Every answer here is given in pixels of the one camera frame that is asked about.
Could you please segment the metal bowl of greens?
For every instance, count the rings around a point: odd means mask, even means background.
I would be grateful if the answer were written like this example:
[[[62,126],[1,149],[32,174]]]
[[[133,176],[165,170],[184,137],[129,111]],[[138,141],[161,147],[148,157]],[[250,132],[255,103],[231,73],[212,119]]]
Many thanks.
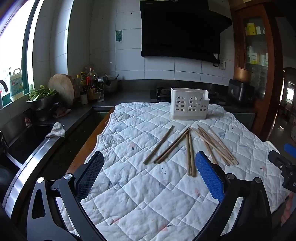
[[[57,90],[40,85],[39,89],[32,89],[29,92],[27,103],[36,111],[42,110],[52,103],[57,95]]]

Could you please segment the white plastic utensil holder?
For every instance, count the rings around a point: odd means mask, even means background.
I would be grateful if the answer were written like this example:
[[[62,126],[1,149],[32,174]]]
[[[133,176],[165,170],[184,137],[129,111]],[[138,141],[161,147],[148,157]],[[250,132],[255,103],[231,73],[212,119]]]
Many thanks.
[[[210,99],[208,90],[171,88],[170,116],[173,120],[204,120]]]

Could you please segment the green wall hook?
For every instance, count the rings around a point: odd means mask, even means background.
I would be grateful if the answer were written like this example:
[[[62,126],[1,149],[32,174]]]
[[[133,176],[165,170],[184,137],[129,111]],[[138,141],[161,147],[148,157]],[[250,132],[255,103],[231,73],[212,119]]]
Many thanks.
[[[116,42],[121,42],[122,41],[122,30],[116,31],[115,36],[116,36]]]

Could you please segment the black rice cooker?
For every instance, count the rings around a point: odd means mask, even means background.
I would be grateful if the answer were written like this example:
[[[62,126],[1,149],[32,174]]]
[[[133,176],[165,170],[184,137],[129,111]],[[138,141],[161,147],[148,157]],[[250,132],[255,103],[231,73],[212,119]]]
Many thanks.
[[[244,102],[253,99],[254,86],[249,82],[241,82],[239,80],[229,80],[228,94],[237,101]]]

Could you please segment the white wall socket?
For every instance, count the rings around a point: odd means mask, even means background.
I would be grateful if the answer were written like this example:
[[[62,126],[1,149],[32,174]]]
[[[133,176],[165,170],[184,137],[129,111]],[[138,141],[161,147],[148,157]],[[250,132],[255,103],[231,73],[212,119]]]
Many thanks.
[[[226,61],[220,60],[219,69],[225,70],[226,69]]]

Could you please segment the dark sauce bottle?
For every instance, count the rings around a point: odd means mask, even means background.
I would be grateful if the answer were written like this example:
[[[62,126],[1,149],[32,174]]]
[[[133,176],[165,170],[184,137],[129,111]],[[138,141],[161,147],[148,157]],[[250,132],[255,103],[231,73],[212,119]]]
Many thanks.
[[[87,94],[86,75],[84,71],[82,71],[80,74],[80,84],[81,84],[80,95]]]

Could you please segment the cooking oil bottle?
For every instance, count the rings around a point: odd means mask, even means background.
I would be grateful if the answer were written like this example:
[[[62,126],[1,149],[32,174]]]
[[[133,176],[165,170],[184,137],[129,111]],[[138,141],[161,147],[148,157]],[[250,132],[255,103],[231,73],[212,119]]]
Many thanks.
[[[96,100],[98,99],[98,93],[97,93],[97,74],[93,70],[92,67],[90,67],[89,73],[87,75],[87,85],[88,85],[88,95],[89,99]]]

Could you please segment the grey dish rag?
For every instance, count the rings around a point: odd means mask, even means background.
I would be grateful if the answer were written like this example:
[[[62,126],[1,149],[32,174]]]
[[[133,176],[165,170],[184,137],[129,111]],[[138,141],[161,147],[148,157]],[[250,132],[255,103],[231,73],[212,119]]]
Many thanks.
[[[66,135],[66,132],[64,130],[64,126],[61,123],[56,122],[54,123],[51,132],[46,135],[46,138],[54,138],[54,137],[64,138],[65,135]]]

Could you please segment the black faucet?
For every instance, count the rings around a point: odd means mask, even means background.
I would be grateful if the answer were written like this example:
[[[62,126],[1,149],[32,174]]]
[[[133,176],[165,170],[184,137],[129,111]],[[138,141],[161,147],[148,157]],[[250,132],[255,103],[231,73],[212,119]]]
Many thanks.
[[[8,87],[3,80],[0,80],[0,84],[4,87],[5,92],[8,92]]]

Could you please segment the white quilted cloth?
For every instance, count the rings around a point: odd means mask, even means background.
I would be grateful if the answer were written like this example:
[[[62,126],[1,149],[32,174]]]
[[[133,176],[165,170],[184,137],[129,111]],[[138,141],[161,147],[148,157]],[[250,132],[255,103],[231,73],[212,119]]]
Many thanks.
[[[186,141],[160,164],[144,160],[165,133],[161,154],[189,126],[214,131],[238,161],[226,173],[238,179],[262,179],[270,209],[276,211],[289,195],[281,172],[268,160],[274,150],[233,114],[219,105],[208,107],[204,120],[172,120],[168,102],[117,105],[97,137],[95,151],[104,165],[81,205],[107,240],[192,240],[218,205],[202,177],[187,174]]]

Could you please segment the round wooden cutting board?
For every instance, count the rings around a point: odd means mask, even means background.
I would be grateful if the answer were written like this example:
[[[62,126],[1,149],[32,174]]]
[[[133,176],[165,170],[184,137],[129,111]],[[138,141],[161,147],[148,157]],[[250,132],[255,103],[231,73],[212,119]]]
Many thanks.
[[[48,87],[58,91],[59,96],[67,105],[73,105],[79,96],[79,88],[75,80],[66,74],[55,74],[49,79]]]

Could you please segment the copper coloured pot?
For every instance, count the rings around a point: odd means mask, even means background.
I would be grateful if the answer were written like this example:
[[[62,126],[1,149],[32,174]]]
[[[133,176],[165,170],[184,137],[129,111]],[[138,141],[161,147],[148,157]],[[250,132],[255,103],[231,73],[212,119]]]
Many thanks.
[[[252,72],[241,67],[234,68],[234,76],[233,79],[240,82],[250,82],[251,81]]]

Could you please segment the wooden glass cabinet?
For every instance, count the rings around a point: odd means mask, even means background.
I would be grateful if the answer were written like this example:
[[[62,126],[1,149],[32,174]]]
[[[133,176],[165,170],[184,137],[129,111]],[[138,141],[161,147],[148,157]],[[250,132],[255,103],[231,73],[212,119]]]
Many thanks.
[[[272,1],[230,1],[235,66],[251,72],[256,113],[251,131],[267,140],[282,88],[283,56]]]

